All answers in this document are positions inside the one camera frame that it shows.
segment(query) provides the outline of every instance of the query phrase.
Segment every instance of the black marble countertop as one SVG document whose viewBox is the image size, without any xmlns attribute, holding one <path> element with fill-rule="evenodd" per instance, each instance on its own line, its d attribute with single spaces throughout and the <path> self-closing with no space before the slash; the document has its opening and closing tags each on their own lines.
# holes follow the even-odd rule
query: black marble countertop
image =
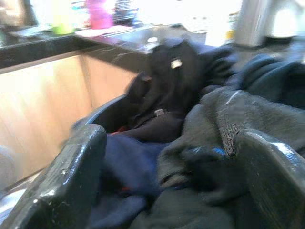
<svg viewBox="0 0 305 229">
<path fill-rule="evenodd" d="M 17 38 L 0 31 L 0 69 L 93 46 L 97 44 L 74 34 L 59 36 L 42 32 L 31 38 Z"/>
<path fill-rule="evenodd" d="M 239 54 L 237 69 L 260 53 L 289 61 L 303 61 L 305 57 L 305 41 L 298 39 L 292 40 L 290 44 L 269 44 L 257 49 L 232 47 Z M 86 50 L 86 54 L 91 57 L 132 72 L 149 72 L 150 51 L 147 45 L 124 42 L 114 37 L 83 38 L 74 34 L 57 36 L 50 32 L 28 39 L 1 33 L 0 69 L 76 50 Z"/>
<path fill-rule="evenodd" d="M 101 45 L 96 50 L 89 52 L 90 56 L 133 72 L 149 72 L 150 52 L 147 50 L 147 46 L 102 36 L 86 40 Z M 258 48 L 231 46 L 239 56 L 236 64 L 238 70 L 258 54 L 269 54 L 285 61 L 303 62 L 305 60 L 305 39 L 292 39 L 290 43 L 284 44 L 269 43 Z"/>
</svg>

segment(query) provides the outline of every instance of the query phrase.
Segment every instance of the blue fabric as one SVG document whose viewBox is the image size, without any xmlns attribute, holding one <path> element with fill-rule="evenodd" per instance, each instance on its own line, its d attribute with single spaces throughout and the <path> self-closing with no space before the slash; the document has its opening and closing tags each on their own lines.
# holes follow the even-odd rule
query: blue fabric
<svg viewBox="0 0 305 229">
<path fill-rule="evenodd" d="M 148 197 L 160 194 L 157 157 L 169 144 L 143 143 L 121 134 L 107 137 L 101 197 L 92 209 L 92 229 L 111 229 L 128 223 L 146 207 Z"/>
</svg>

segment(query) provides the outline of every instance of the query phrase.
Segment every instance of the pile of clothes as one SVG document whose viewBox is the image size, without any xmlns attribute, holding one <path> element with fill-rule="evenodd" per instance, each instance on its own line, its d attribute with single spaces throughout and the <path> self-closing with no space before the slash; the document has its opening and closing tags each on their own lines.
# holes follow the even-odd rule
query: pile of clothes
<svg viewBox="0 0 305 229">
<path fill-rule="evenodd" d="M 265 229 L 234 137 L 263 131 L 305 156 L 304 65 L 256 56 L 240 72 L 228 46 L 167 40 L 126 94 L 109 134 L 92 229 Z"/>
</svg>

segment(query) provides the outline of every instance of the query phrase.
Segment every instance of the wooden cabinet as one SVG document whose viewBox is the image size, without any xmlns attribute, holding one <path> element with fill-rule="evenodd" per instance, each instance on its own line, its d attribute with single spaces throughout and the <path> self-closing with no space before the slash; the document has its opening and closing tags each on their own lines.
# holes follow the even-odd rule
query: wooden cabinet
<svg viewBox="0 0 305 229">
<path fill-rule="evenodd" d="M 92 106 L 97 108 L 125 93 L 136 73 L 90 56 L 84 56 L 89 75 Z"/>
<path fill-rule="evenodd" d="M 22 177 L 47 166 L 92 111 L 80 56 L 1 74 L 0 97 L 0 145 L 16 153 Z"/>
</svg>

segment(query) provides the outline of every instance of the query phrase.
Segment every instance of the laundry basket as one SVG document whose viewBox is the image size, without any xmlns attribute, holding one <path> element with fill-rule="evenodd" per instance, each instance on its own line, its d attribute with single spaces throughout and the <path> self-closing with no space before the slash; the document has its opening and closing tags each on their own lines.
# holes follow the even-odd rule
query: laundry basket
<svg viewBox="0 0 305 229">
<path fill-rule="evenodd" d="M 86 228 L 105 154 L 105 130 L 112 132 L 127 123 L 124 98 L 108 102 L 74 125 L 61 153 L 31 184 L 1 229 Z M 305 160 L 256 130 L 239 132 L 234 146 L 270 228 L 305 228 Z"/>
</svg>

